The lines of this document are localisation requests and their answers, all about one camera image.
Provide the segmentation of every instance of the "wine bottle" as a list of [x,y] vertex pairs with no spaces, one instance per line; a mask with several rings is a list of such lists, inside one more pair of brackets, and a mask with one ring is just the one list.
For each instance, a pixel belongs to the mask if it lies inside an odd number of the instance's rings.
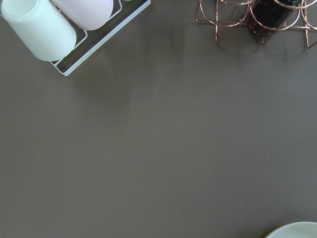
[[[296,6],[300,2],[300,0],[279,1],[289,6]],[[257,21],[270,28],[279,27],[292,11],[292,9],[277,4],[274,0],[256,0],[252,7],[253,15]],[[268,37],[274,33],[274,30],[259,25],[251,14],[247,18],[247,25],[249,30],[258,37]]]

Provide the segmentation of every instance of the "gray table surface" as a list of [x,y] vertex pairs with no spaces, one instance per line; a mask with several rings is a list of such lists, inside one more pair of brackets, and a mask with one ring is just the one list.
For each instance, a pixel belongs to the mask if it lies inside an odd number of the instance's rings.
[[317,47],[219,44],[154,0],[68,78],[4,22],[1,238],[264,238],[317,222]]

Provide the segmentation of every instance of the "pink cup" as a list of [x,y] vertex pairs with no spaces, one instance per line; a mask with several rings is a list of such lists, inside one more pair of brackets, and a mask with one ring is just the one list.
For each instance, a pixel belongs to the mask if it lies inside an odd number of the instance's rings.
[[88,31],[102,27],[110,18],[113,0],[52,0],[66,16]]

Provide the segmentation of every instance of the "rose gold rack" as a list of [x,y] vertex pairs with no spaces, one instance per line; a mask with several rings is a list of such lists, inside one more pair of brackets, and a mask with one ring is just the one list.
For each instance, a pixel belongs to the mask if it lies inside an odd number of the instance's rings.
[[[195,21],[196,23],[200,24],[211,24],[215,26],[215,41],[219,42],[223,34],[227,31],[229,27],[235,27],[235,26],[245,26],[246,25],[246,19],[248,16],[252,16],[253,19],[262,27],[273,30],[274,33],[269,37],[261,37],[261,44],[265,45],[277,32],[287,30],[287,29],[293,29],[293,30],[302,30],[304,32],[305,37],[305,45],[306,48],[311,48],[314,45],[317,44],[317,41],[310,44],[309,43],[309,32],[311,31],[317,31],[317,27],[314,27],[312,24],[309,23],[308,17],[307,17],[307,8],[312,6],[317,2],[317,0],[313,0],[311,3],[308,3],[306,0],[302,0],[297,6],[289,6],[286,5],[279,0],[273,0],[278,5],[288,8],[291,11],[291,14],[287,17],[287,19],[284,20],[277,28],[271,28],[268,26],[265,26],[261,22],[259,22],[256,17],[254,16],[252,12],[252,6],[254,1],[253,0],[216,0],[215,2],[215,20],[211,20],[207,16],[207,9],[206,6],[203,5],[204,0],[198,0],[197,8],[196,8],[196,14],[195,14]],[[219,20],[219,5],[220,4],[226,4],[233,7],[232,11],[229,14],[229,17],[226,21],[220,21]],[[242,8],[242,14],[237,20],[234,20],[234,15],[237,12],[238,8]],[[293,15],[293,13],[297,12],[297,15],[295,15],[295,20],[287,24],[286,22],[290,19],[290,16]],[[298,23],[299,19],[303,20],[303,26],[298,26],[296,23]]]

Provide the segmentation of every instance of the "cup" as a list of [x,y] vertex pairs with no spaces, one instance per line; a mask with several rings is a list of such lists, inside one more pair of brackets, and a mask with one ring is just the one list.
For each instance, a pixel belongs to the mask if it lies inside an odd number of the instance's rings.
[[49,0],[2,0],[1,12],[40,60],[60,60],[74,49],[74,28]]
[[52,3],[87,31],[102,27],[113,10],[113,0],[52,0]]

